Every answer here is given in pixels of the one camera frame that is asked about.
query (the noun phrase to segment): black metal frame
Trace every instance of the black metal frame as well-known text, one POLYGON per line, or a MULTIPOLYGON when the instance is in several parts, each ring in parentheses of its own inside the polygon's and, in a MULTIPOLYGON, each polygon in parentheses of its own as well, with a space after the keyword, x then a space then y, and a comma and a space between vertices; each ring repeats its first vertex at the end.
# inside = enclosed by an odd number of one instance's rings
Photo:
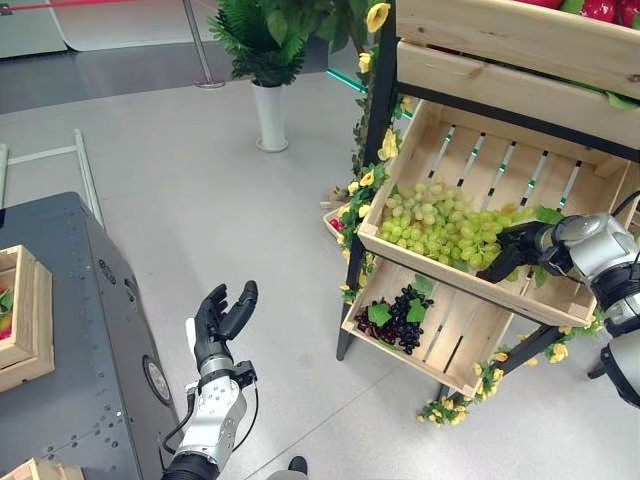
MULTIPOLYGON (((628 160, 639 162, 638 151, 630 149, 624 145, 619 145, 608 140, 595 137, 593 135, 587 135, 576 130, 572 130, 559 125, 554 125, 549 122, 544 122, 535 118, 527 117, 525 115, 509 112, 499 108, 492 107, 490 105, 484 105, 477 102, 472 102, 452 95, 447 95, 432 90, 427 90, 415 85, 409 85, 406 83, 398 83, 397 81, 397 42, 396 37, 396 24, 395 24, 395 1, 391 1, 391 11, 389 12, 389 18, 382 27, 380 38, 380 51, 378 55, 378 68, 376 69, 373 101, 371 105, 371 114, 369 117, 369 131, 367 135, 367 142, 365 145, 364 165, 370 165, 377 159, 377 152, 382 145, 384 133, 387 129, 388 123, 391 118, 393 109, 395 108, 395 102, 397 94, 406 93, 418 98, 424 98, 434 101, 443 105, 459 108, 461 110, 470 111, 485 117, 502 120, 505 122, 519 125, 532 130, 536 130, 542 133, 553 135, 555 137, 564 138, 572 142, 580 143, 588 147, 597 148, 598 150, 617 155, 628 160)), ((362 241, 358 235, 354 235, 351 243, 351 256, 349 259, 349 266, 347 269, 346 284, 352 291, 358 289, 358 277, 362 268, 362 261, 366 249, 362 244, 362 241)), ((402 265, 411 269, 407 265, 395 262, 398 265, 402 265)), ((339 325, 338 346, 336 351, 336 358, 339 361, 344 359, 347 349, 351 345, 353 335, 346 330, 343 330, 342 322, 344 321, 351 305, 346 302, 342 307, 342 317, 339 325)), ((530 358, 544 351, 548 346, 555 343, 562 338, 563 334, 558 330, 558 327, 543 324, 539 320, 533 317, 525 316, 528 320, 534 321, 540 324, 540 327, 534 331, 527 339, 520 342, 509 353, 509 358, 498 364, 498 367, 504 371, 504 374, 512 372, 514 369, 527 362, 530 358)), ((449 387, 442 385, 440 388, 440 394, 438 398, 443 395, 449 394, 449 387)), ((452 398, 459 399, 462 394, 454 393, 452 398)))

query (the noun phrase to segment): white flower pot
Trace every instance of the white flower pot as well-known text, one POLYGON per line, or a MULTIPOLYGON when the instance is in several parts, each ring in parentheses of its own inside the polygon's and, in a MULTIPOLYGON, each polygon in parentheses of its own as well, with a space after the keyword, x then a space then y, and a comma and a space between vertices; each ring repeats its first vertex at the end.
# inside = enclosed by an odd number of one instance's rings
POLYGON ((260 122, 260 138, 256 144, 265 152, 281 152, 289 146, 284 138, 284 87, 252 85, 260 122))

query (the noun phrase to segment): wooden box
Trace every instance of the wooden box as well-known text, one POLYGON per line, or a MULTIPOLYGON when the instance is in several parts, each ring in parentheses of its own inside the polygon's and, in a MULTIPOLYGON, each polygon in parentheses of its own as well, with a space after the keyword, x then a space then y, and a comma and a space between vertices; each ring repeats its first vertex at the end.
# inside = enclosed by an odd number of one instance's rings
POLYGON ((358 294, 342 328, 438 382, 473 396, 479 383, 473 365, 487 361, 496 350, 513 317, 509 311, 437 283, 430 297, 434 304, 427 309, 422 322, 420 346, 411 355, 394 350, 357 328, 355 317, 363 308, 382 297, 393 302, 414 278, 415 272, 388 260, 378 260, 376 272, 358 294))
POLYGON ((0 480, 84 480, 80 467, 32 458, 0 480))
POLYGON ((22 246, 0 251, 0 285, 13 290, 11 336, 0 340, 0 369, 33 356, 36 259, 22 246))
MULTIPOLYGON (((640 165, 564 140, 450 107, 421 101, 405 133, 390 179, 376 194, 358 236, 365 247, 450 286, 549 325, 585 326, 596 302, 566 278, 541 288, 526 275, 491 284, 376 236, 394 185, 410 188, 430 175, 474 195, 472 207, 507 203, 563 207, 564 215, 610 212, 640 186, 640 165)), ((632 202, 618 220, 628 226, 632 202)))
POLYGON ((398 0, 397 31, 640 98, 640 31, 631 28, 513 0, 398 0))
MULTIPOLYGON (((640 56, 637 67, 640 72, 640 56)), ((398 44, 398 80, 583 132, 639 155, 640 108, 616 109, 606 95, 583 87, 406 42, 398 44)))
POLYGON ((20 345, 29 345, 26 359, 0 368, 0 392, 22 384, 27 380, 50 373, 54 370, 53 358, 53 318, 52 318, 52 276, 51 273, 22 246, 12 247, 0 252, 0 282, 15 277, 14 310, 12 337, 0 342, 8 351, 13 351, 11 342, 15 330, 24 329, 29 332, 29 341, 20 345), (22 283, 25 265, 28 282, 22 283))

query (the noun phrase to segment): red rope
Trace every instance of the red rope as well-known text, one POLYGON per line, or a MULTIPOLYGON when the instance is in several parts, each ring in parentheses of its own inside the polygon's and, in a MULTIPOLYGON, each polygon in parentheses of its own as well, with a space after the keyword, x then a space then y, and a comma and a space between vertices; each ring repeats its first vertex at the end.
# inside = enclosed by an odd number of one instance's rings
POLYGON ((36 10, 39 8, 80 7, 83 5, 100 5, 102 3, 132 2, 134 0, 72 0, 69 2, 44 3, 38 5, 21 5, 16 7, 0 7, 0 13, 17 12, 20 10, 36 10))

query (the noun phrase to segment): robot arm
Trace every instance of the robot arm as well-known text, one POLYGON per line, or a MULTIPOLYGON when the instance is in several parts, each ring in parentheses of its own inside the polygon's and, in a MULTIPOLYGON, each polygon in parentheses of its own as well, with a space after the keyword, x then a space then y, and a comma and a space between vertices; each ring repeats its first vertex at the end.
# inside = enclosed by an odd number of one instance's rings
POLYGON ((215 480, 234 448, 238 424, 247 411, 242 390, 257 380, 251 362, 234 365, 226 345, 246 325, 258 299, 255 282, 245 285, 229 313, 226 286, 220 285, 202 302, 195 319, 187 320, 187 338, 200 372, 189 385, 189 413, 166 440, 186 424, 184 438, 163 480, 215 480))
POLYGON ((502 252, 477 276, 499 282, 520 265, 552 275, 573 269, 594 294, 614 337, 600 355, 620 396, 640 408, 640 248, 611 215, 572 216, 557 225, 529 222, 498 235, 502 252))

